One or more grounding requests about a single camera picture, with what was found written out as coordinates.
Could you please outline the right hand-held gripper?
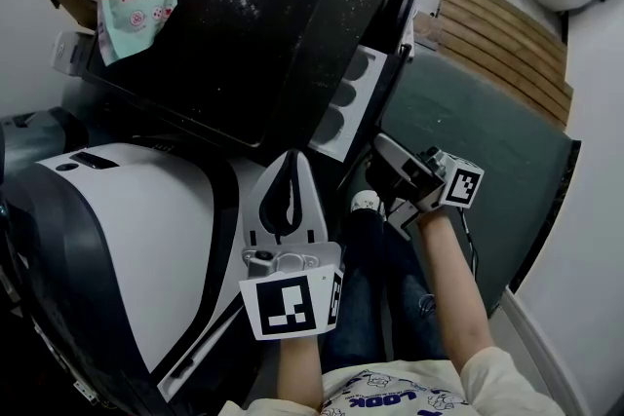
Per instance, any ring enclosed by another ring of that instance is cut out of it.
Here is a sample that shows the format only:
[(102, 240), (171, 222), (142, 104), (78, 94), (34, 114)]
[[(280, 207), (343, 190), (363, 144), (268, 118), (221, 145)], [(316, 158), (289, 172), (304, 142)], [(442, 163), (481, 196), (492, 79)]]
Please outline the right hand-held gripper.
[(435, 146), (413, 155), (385, 133), (373, 140), (382, 158), (372, 158), (366, 180), (386, 205), (387, 221), (406, 240), (408, 226), (423, 214), (449, 206), (472, 206), (484, 170)]

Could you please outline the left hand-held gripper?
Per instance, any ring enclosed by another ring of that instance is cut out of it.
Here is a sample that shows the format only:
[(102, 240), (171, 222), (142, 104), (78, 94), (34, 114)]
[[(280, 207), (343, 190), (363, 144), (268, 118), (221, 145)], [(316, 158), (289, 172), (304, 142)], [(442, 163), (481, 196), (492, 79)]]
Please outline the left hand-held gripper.
[[(287, 150), (260, 175), (244, 203), (243, 226), (246, 244), (259, 247), (243, 251), (248, 276), (239, 282), (254, 337), (333, 330), (343, 289), (342, 251), (326, 242), (320, 195), (301, 151)], [(274, 246), (280, 244), (305, 245)]]

